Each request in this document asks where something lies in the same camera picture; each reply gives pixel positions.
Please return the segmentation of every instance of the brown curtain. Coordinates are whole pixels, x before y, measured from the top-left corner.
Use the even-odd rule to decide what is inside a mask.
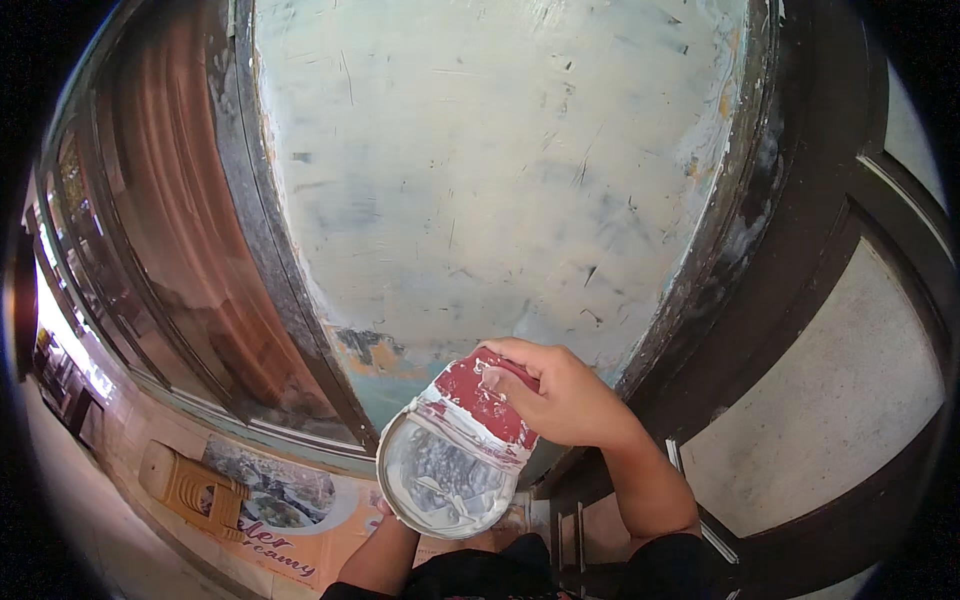
[[[237,223],[207,97],[202,4],[165,11],[114,73],[117,211],[168,313],[228,391],[331,417]]]

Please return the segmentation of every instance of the paint can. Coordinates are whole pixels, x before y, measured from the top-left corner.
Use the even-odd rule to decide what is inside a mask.
[[[502,367],[539,382],[486,348],[454,361],[383,430],[376,477],[396,518],[444,540],[490,528],[506,512],[538,436],[506,399],[482,385]]]

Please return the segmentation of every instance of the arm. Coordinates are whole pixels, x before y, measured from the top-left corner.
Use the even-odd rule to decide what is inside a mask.
[[[347,559],[337,581],[396,596],[410,574],[420,534],[396,520],[383,498],[376,508],[384,515],[380,526]]]
[[[670,533],[700,536],[697,503],[684,477],[626,404],[570,350],[516,338],[482,346],[540,380],[534,394],[509,371],[484,371],[484,384],[506,396],[531,429],[556,444],[600,448],[633,550]]]

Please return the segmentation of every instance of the poster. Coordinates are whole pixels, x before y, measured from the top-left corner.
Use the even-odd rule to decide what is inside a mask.
[[[211,437],[201,462],[246,484],[228,552],[323,592],[380,522],[376,482],[334,475]]]

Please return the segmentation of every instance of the yellow stool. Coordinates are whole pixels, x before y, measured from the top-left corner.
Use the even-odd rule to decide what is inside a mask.
[[[149,495],[208,534],[243,541],[237,529],[240,506],[250,499],[242,483],[150,440],[140,462],[140,485]]]

